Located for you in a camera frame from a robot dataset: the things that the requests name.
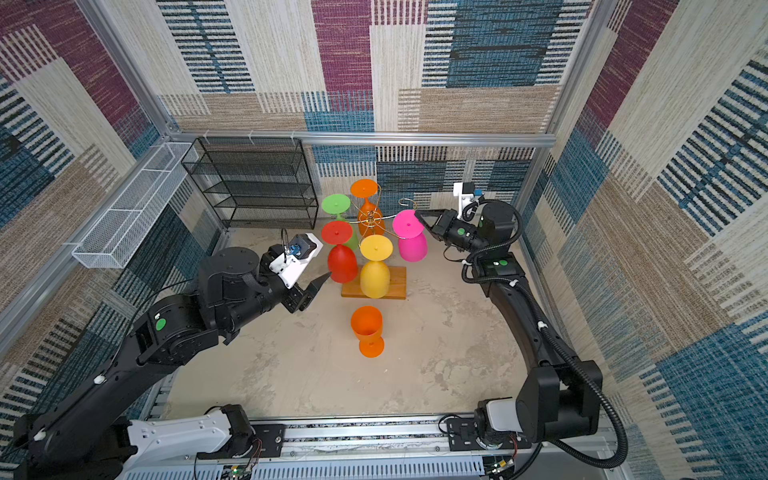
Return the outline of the orange wine glass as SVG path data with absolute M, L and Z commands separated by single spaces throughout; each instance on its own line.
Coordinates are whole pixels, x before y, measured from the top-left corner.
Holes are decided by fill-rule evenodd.
M 351 185 L 350 193 L 363 201 L 357 213 L 357 225 L 361 236 L 365 238 L 371 235 L 383 235 L 385 233 L 383 216 L 378 205 L 373 202 L 373 197 L 379 193 L 377 182 L 369 178 L 357 180 Z
M 385 342 L 382 338 L 383 316 L 373 306 L 358 308 L 350 319 L 350 326 L 359 340 L 359 350 L 367 358 L 383 353 Z

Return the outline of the magenta wine glass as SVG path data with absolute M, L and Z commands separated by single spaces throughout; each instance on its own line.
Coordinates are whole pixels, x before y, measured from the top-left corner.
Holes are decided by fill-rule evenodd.
M 424 226 L 412 209 L 399 212 L 392 221 L 394 233 L 398 236 L 400 256 L 407 262 L 419 262 L 428 253 Z

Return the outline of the green wine glass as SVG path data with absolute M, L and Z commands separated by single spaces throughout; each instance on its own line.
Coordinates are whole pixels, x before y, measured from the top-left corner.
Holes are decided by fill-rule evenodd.
M 346 212 L 351 207 L 351 200 L 344 194 L 331 194 L 325 197 L 321 202 L 321 208 L 324 213 L 333 217 L 332 221 L 327 224 L 330 227 L 333 222 L 342 222 L 347 225 L 347 230 L 350 235 L 344 242 L 344 245 L 351 250 L 358 249 L 358 238 L 355 227 L 344 217 Z

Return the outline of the yellow wine glass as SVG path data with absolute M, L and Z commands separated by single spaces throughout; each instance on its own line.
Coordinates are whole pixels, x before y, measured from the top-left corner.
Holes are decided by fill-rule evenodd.
M 368 236 L 361 242 L 360 253 L 367 260 L 360 273 L 361 291 L 372 299 L 384 297 L 390 288 L 390 271 L 385 261 L 393 253 L 392 242 L 383 235 Z

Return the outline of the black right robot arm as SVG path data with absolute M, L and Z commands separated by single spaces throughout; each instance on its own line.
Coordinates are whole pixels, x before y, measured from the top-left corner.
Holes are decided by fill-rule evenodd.
M 629 442 L 619 414 L 602 391 L 600 368 L 581 359 L 561 337 L 510 250 L 523 232 L 520 212 L 509 203 L 480 198 L 462 211 L 417 209 L 414 216 L 433 238 L 466 252 L 462 280 L 481 287 L 519 346 L 527 377 L 514 401 L 523 436 L 537 448 L 550 443 L 591 467 L 621 466 Z M 612 456 L 596 458 L 568 444 L 570 438 L 596 433 L 602 414 L 615 432 Z

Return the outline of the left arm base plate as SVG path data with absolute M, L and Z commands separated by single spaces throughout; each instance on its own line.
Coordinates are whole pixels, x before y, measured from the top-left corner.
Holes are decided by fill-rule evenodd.
M 256 423 L 252 424 L 251 428 L 253 432 L 250 434 L 244 458 L 251 460 L 279 458 L 282 454 L 287 425 Z

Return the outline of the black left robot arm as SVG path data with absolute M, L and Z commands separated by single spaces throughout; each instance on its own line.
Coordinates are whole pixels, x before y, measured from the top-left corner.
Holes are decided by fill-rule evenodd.
M 116 479 L 153 453 L 181 455 L 184 443 L 200 445 L 201 453 L 213 458 L 248 454 L 255 435 L 235 405 L 205 415 L 185 439 L 174 440 L 123 414 L 150 387 L 198 353 L 230 344 L 245 325 L 274 307 L 305 310 L 329 276 L 307 288 L 297 282 L 322 249 L 306 233 L 263 255 L 228 247 L 204 258 L 196 281 L 148 307 L 111 360 L 52 410 L 15 422 L 12 444 L 26 453 L 14 478 Z

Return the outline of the aluminium front rail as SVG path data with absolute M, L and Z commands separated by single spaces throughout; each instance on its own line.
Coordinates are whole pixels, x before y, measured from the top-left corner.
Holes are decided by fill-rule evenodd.
M 544 443 L 509 451 L 449 450 L 438 415 L 257 419 L 287 425 L 282 454 L 272 459 L 150 462 L 124 479 L 630 479 L 628 465 L 597 469 Z

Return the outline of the orange wine glass back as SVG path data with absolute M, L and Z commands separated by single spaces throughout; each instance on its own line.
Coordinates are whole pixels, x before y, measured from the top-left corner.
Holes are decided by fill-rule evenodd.
M 350 193 L 363 201 L 357 213 L 357 225 L 361 236 L 365 238 L 371 235 L 383 235 L 385 233 L 383 216 L 378 205 L 373 202 L 373 197 L 379 193 L 377 182 L 369 178 L 357 180 L 351 185 Z

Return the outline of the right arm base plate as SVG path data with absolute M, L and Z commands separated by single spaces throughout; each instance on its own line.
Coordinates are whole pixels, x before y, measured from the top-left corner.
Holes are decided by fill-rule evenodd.
M 484 440 L 472 418 L 449 415 L 438 421 L 438 429 L 447 437 L 449 450 L 452 452 L 487 450 L 514 453 L 534 447 L 533 443 L 519 432 L 495 434 L 492 440 Z

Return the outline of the red wine glass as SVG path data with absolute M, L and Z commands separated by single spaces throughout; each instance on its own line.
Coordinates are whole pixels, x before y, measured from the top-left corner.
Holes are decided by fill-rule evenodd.
M 352 282 L 358 274 L 356 255 L 346 245 L 352 234 L 351 225 L 340 220 L 331 221 L 321 231 L 323 241 L 332 246 L 327 258 L 331 279 L 339 284 Z

